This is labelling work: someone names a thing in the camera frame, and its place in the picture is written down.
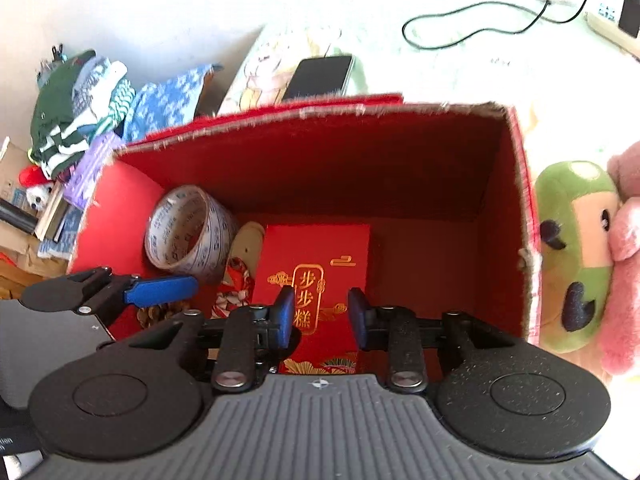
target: black plush eye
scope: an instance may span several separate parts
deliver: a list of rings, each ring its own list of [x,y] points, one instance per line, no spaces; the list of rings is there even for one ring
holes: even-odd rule
[[[600,215],[600,223],[602,224],[602,228],[605,231],[609,230],[609,226],[611,224],[611,218],[609,216],[609,210],[608,209],[603,209],[602,210],[602,215]]]

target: green plush toy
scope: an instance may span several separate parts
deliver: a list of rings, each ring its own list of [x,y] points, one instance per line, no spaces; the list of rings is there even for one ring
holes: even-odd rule
[[[540,343],[558,352],[585,346],[600,327],[613,262],[607,233],[616,186],[592,162],[560,162],[536,181],[542,238]]]

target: roll of packing tape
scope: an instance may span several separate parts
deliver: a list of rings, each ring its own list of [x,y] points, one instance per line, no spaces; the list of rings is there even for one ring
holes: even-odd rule
[[[236,220],[217,200],[197,186],[181,186],[156,206],[146,230],[146,256],[158,269],[216,283],[236,232]]]

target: black phone screen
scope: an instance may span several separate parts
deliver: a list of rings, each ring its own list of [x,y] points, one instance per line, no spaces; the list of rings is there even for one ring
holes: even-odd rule
[[[303,59],[294,72],[282,100],[326,94],[342,95],[352,64],[352,56]]]

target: black cylinder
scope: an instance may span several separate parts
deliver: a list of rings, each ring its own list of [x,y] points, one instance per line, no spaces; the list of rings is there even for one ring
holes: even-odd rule
[[[0,198],[0,220],[30,235],[33,234],[38,223],[38,219],[35,216],[30,215],[2,198]]]

